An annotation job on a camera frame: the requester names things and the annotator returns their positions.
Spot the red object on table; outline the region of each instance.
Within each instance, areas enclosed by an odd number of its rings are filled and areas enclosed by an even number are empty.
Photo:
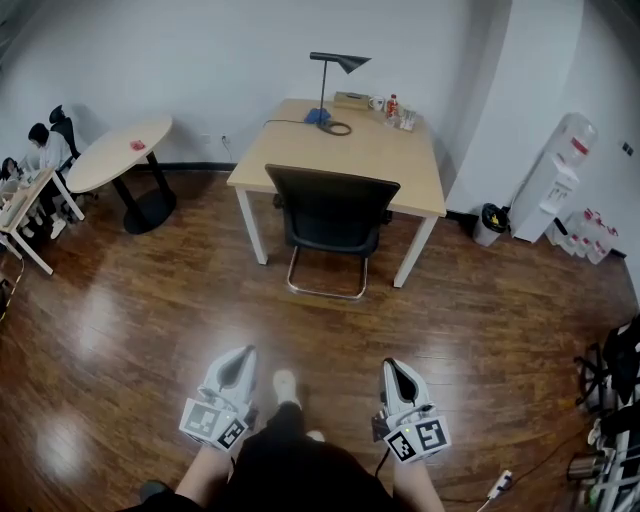
[[[134,151],[142,151],[147,147],[141,140],[132,140],[129,144],[131,145],[131,149]]]

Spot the cup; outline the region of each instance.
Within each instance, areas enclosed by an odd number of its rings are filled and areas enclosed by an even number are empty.
[[[386,101],[382,96],[371,96],[371,98],[369,98],[369,106],[377,112],[380,112],[384,108],[385,103]]]

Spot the white desk leg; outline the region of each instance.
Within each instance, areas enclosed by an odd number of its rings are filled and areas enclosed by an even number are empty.
[[[69,208],[71,208],[73,210],[73,213],[76,214],[76,217],[78,217],[80,220],[84,220],[84,213],[82,213],[80,208],[78,208],[76,202],[71,198],[71,194],[69,194],[67,187],[65,187],[60,181],[60,178],[58,178],[58,174],[54,172],[51,179],[56,184],[56,187],[58,187],[58,190],[62,194],[62,197],[64,197],[64,200],[69,205]]]
[[[7,248],[7,250],[11,254],[13,254],[16,258],[18,258],[19,260],[22,259],[22,254],[20,254],[18,250],[13,245],[11,245],[11,242],[9,242],[9,240],[7,240],[7,237],[4,236],[4,234],[2,233],[0,233],[0,243],[4,245]]]
[[[398,269],[396,278],[393,280],[393,286],[395,286],[396,288],[402,288],[402,285],[404,285],[409,272],[411,272],[414,263],[422,252],[424,244],[427,243],[427,239],[431,234],[433,226],[436,225],[437,220],[438,217],[436,216],[425,217],[424,219],[422,219],[420,227],[418,228],[418,232],[416,233],[416,236],[413,237],[413,242],[411,242],[411,247],[409,247],[404,260],[402,261],[402,265],[400,265],[400,268]]]
[[[249,203],[247,191],[242,188],[236,187],[236,194],[238,195],[240,209],[242,210],[244,223],[247,225],[247,231],[249,232],[249,238],[251,238],[253,250],[256,253],[256,259],[261,265],[266,265],[267,253],[264,250],[264,245],[262,244],[262,238],[260,237],[260,232],[258,231],[256,220],[253,218],[253,213],[251,212],[251,203]]]
[[[35,261],[38,265],[40,265],[40,267],[42,267],[42,270],[44,270],[44,271],[45,271],[47,274],[49,274],[49,275],[53,274],[53,269],[52,269],[49,265],[47,265],[47,264],[42,260],[42,258],[40,258],[40,256],[38,256],[38,255],[36,254],[36,252],[35,252],[31,247],[29,247],[29,244],[28,244],[27,242],[25,242],[25,241],[24,241],[24,239],[20,236],[20,233],[18,233],[18,230],[17,230],[17,229],[14,229],[14,230],[11,232],[11,236],[12,236],[13,238],[15,238],[15,239],[16,239],[16,242],[18,242],[18,244],[20,245],[20,247],[22,247],[22,248],[26,251],[26,253],[27,253],[29,256],[31,256],[31,257],[34,259],[34,261]]]

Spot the round table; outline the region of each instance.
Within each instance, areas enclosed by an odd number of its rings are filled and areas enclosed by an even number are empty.
[[[176,195],[169,188],[153,154],[153,148],[169,133],[172,124],[171,117],[164,116],[106,133],[91,144],[73,164],[67,176],[67,187],[71,192],[81,193],[112,182],[127,206],[124,228],[134,235],[157,228],[176,207]],[[131,147],[131,142],[138,140],[145,144],[145,148],[136,151]],[[131,169],[142,157],[147,157],[158,188],[135,200],[120,175]]]

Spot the white wall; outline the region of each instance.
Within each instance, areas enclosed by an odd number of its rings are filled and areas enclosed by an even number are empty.
[[[457,108],[449,111],[442,139],[447,148],[438,161],[445,198],[449,195],[476,132],[509,24],[511,0],[491,4],[476,2],[476,20],[468,35],[467,53],[461,62],[456,92]]]
[[[612,3],[585,4],[580,39],[557,108],[581,112],[598,129],[598,143],[578,168],[573,208],[591,207],[620,232],[636,293],[640,292],[640,29]],[[636,150],[620,149],[627,141]]]
[[[351,75],[330,65],[326,96],[395,92],[427,118],[442,153],[475,3],[49,0],[3,64],[0,155],[24,152],[31,125],[64,104],[84,142],[169,112],[177,126],[160,159],[227,161],[225,133],[237,161],[284,97],[319,97],[310,51],[372,57]]]
[[[555,107],[582,10],[583,0],[513,0],[493,82],[447,208],[477,213],[485,202],[510,203],[559,120]]]

